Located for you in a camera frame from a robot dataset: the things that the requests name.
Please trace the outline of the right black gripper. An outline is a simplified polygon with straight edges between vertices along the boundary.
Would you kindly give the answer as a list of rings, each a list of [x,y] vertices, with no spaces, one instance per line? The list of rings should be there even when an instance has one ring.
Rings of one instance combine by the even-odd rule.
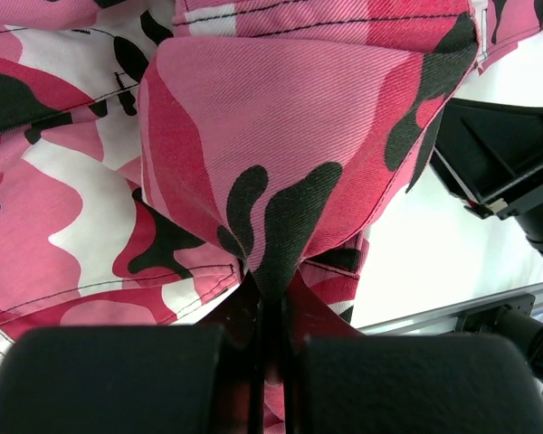
[[[543,108],[451,99],[430,163],[477,217],[528,212],[543,203]]]

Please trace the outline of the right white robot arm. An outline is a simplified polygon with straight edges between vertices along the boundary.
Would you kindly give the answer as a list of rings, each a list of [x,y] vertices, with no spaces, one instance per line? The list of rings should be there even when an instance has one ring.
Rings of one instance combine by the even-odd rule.
[[[513,220],[543,259],[543,108],[452,99],[431,164],[448,192],[480,219]],[[457,330],[501,335],[543,383],[543,283],[462,313]]]

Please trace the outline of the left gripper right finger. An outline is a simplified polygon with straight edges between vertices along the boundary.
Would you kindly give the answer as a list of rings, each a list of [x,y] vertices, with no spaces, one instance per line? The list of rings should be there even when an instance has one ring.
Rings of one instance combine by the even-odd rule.
[[[282,300],[289,433],[543,433],[543,323],[474,309],[444,335],[364,335],[293,278]]]

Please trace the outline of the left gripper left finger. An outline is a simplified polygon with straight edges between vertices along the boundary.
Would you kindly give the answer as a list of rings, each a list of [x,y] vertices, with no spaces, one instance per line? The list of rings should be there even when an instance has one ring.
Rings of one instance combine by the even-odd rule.
[[[0,433],[260,433],[252,276],[195,325],[24,334],[0,365]]]

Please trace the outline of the pink camouflage trousers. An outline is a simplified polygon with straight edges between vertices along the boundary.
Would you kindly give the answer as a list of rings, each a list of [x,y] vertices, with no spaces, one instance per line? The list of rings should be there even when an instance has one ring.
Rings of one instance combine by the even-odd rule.
[[[0,1],[0,365],[34,329],[195,325],[252,276],[260,433],[289,433],[293,278],[350,324],[450,98],[542,30],[543,1]]]

